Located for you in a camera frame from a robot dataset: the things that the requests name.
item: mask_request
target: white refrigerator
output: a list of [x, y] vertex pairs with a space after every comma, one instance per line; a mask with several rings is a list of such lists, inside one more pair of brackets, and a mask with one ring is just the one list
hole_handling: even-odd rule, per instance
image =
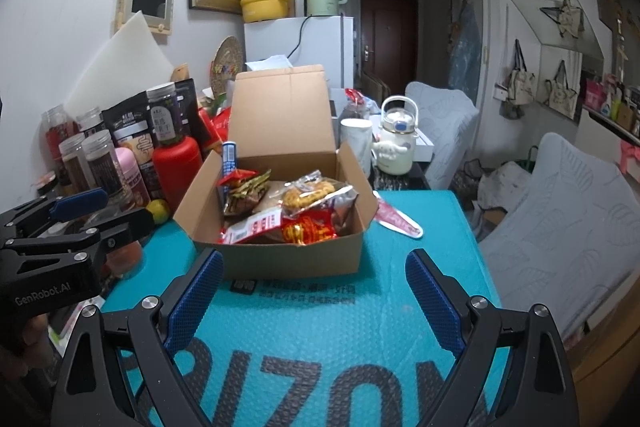
[[305, 17], [245, 24], [247, 62], [293, 52], [294, 66], [324, 66], [328, 87], [353, 87], [353, 17], [311, 17], [303, 23]]

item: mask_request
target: wall switch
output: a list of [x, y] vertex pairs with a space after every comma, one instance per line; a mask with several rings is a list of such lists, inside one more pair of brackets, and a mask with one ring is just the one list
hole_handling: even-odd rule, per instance
[[508, 97], [507, 95], [508, 95], [508, 92], [506, 87], [502, 87], [502, 86], [499, 86], [498, 84], [495, 84], [495, 87], [494, 87], [495, 100], [500, 100], [501, 102], [504, 102], [505, 100], [507, 100], [507, 97]]

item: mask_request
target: canvas bag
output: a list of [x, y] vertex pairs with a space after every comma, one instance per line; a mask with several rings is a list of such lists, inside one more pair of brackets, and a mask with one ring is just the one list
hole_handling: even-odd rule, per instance
[[527, 65], [524, 63], [524, 55], [518, 39], [516, 39], [515, 54], [515, 65], [511, 71], [507, 96], [513, 105], [527, 105], [535, 100], [533, 92], [536, 75], [527, 73]]
[[558, 111], [560, 114], [564, 114], [567, 118], [573, 118], [575, 112], [575, 99], [578, 96], [578, 93], [575, 89], [571, 89], [569, 87], [564, 60], [560, 62], [560, 66], [558, 66], [558, 73], [556, 73], [554, 79], [546, 80], [545, 85], [549, 95], [546, 105], [551, 109]]

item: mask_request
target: brown door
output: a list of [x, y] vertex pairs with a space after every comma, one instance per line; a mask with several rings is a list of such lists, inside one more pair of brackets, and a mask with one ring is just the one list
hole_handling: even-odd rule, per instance
[[417, 0], [360, 0], [365, 73], [382, 80], [391, 94], [404, 94], [415, 80], [418, 48]]

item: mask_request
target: metal screw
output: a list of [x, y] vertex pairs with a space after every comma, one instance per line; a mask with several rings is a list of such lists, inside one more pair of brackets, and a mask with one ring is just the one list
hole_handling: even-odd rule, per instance
[[538, 317], [548, 317], [549, 315], [549, 309], [542, 304], [536, 304], [535, 306], [533, 306], [533, 312]]
[[96, 310], [97, 308], [93, 304], [89, 304], [88, 306], [82, 308], [82, 311], [80, 313], [82, 314], [82, 317], [93, 317]]
[[471, 297], [471, 305], [478, 310], [484, 310], [489, 305], [489, 301], [484, 297], [476, 295], [475, 297]]
[[142, 307], [145, 310], [153, 309], [156, 306], [158, 306], [158, 297], [154, 297], [153, 295], [151, 295], [142, 299]]

